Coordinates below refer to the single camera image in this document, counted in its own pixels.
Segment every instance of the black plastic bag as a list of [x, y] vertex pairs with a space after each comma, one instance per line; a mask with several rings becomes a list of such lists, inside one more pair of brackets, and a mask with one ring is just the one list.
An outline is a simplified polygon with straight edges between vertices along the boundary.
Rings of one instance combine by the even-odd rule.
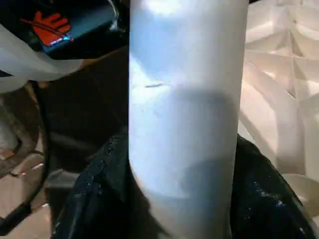
[[[124, 130], [79, 176], [52, 239], [127, 238], [130, 231], [128, 135]], [[258, 148], [238, 137], [231, 204], [234, 239], [317, 239], [289, 185]]]

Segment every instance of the orange hand logo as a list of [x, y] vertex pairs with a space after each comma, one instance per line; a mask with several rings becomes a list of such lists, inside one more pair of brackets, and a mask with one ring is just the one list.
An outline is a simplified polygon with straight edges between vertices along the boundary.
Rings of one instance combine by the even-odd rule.
[[61, 18], [59, 13], [42, 18], [42, 13], [38, 11], [34, 21], [25, 19], [21, 19], [21, 21], [32, 24], [34, 32], [46, 46], [52, 46], [63, 40], [72, 40], [65, 35], [71, 29], [69, 20], [65, 17]]

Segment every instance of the white geometric structure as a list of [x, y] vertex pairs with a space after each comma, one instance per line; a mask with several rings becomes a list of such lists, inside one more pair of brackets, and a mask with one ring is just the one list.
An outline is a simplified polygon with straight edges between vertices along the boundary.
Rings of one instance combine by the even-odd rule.
[[319, 180], [318, 0], [249, 6], [240, 121], [281, 173]]

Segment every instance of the black cable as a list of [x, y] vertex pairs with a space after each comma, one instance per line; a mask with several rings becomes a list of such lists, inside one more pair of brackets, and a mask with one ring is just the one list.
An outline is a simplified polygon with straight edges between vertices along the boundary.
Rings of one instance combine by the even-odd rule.
[[35, 190], [29, 195], [27, 200], [21, 203], [17, 208], [15, 208], [6, 218], [0, 217], [0, 237], [8, 235], [17, 225], [19, 225], [25, 218], [32, 214], [31, 203], [34, 198], [41, 191], [44, 186], [45, 180], [49, 174], [50, 167], [50, 140], [49, 140], [49, 130], [47, 124], [45, 104], [43, 103], [39, 86], [37, 82], [31, 81], [31, 85], [34, 91], [34, 94], [38, 101], [40, 118], [43, 125], [43, 144], [44, 144], [44, 161], [43, 161], [43, 172], [41, 180]]
[[42, 101], [40, 92], [39, 92], [39, 85], [36, 81], [30, 81], [34, 94], [36, 96], [38, 106], [39, 106], [39, 113], [40, 118], [42, 120], [42, 127], [43, 127], [43, 147], [44, 147], [44, 160], [43, 160], [43, 172], [41, 176], [41, 180], [35, 191], [29, 196], [26, 203], [31, 203], [33, 199], [36, 197], [36, 195], [41, 191], [46, 178], [49, 174], [49, 167], [50, 167], [50, 139], [49, 139], [49, 129], [48, 129], [48, 123], [47, 123], [47, 117], [46, 117], [46, 110], [45, 110], [45, 104]]

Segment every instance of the white cylindrical pole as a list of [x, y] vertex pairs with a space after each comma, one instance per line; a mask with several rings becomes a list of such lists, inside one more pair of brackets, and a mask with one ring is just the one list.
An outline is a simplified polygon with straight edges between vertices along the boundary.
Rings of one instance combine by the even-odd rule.
[[247, 4], [131, 1], [130, 165], [157, 238], [229, 236]]

